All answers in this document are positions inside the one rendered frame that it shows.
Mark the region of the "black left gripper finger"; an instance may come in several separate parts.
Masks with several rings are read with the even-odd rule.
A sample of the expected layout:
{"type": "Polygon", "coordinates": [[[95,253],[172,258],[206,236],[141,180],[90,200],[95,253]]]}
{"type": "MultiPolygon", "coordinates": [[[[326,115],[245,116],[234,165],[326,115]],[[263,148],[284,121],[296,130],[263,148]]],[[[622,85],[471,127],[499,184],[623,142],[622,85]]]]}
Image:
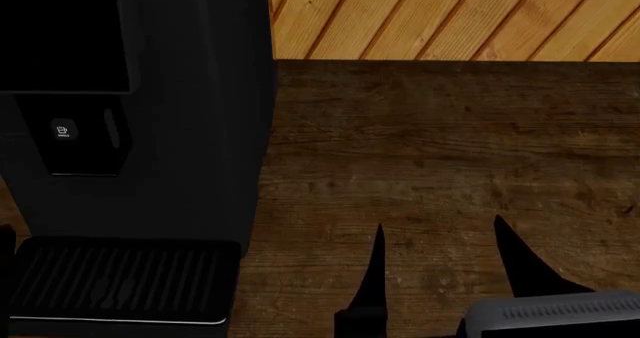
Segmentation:
{"type": "Polygon", "coordinates": [[[15,254],[16,233],[9,224],[0,225],[0,338],[8,338],[8,290],[15,254]]]}

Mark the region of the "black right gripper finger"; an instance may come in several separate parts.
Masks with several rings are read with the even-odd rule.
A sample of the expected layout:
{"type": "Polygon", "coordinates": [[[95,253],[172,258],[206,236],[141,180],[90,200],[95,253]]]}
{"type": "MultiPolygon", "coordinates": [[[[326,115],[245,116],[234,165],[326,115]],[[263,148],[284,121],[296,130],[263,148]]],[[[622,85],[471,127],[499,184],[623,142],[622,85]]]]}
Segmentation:
{"type": "Polygon", "coordinates": [[[497,215],[493,222],[496,244],[515,298],[595,292],[558,274],[497,215]]]}
{"type": "Polygon", "coordinates": [[[366,272],[347,311],[386,311],[386,249],[383,226],[376,229],[366,272]]]}

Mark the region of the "black coffee machine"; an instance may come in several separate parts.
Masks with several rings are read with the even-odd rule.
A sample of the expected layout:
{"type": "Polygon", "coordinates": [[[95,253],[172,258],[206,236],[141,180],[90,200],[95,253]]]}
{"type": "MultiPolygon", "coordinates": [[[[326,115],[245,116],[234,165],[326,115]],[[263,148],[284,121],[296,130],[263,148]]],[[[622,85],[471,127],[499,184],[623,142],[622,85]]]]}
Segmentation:
{"type": "MultiPolygon", "coordinates": [[[[0,0],[0,177],[29,238],[233,241],[241,262],[275,103],[270,29],[269,0],[0,0]],[[121,97],[119,174],[50,175],[19,94],[121,97]]],[[[9,318],[8,337],[226,338],[232,307],[212,327],[9,318]]]]}

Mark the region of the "black ribbed drip tray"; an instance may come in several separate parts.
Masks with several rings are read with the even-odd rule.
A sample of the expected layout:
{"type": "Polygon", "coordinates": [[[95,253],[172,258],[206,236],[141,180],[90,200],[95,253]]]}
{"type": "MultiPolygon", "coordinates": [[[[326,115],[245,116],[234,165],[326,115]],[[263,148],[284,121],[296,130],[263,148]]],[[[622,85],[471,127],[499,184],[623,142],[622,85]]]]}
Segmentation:
{"type": "Polygon", "coordinates": [[[14,321],[212,327],[230,316],[233,241],[32,237],[5,286],[14,321]]]}

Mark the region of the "cup icon button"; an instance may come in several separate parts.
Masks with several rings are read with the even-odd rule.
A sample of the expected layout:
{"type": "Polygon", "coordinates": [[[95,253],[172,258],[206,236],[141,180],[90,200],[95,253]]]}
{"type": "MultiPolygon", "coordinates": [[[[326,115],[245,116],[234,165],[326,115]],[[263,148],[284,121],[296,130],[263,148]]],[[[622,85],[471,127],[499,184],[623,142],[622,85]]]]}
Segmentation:
{"type": "Polygon", "coordinates": [[[78,138],[78,128],[71,118],[54,118],[51,121],[51,130],[55,139],[60,141],[73,141],[78,138]]]}

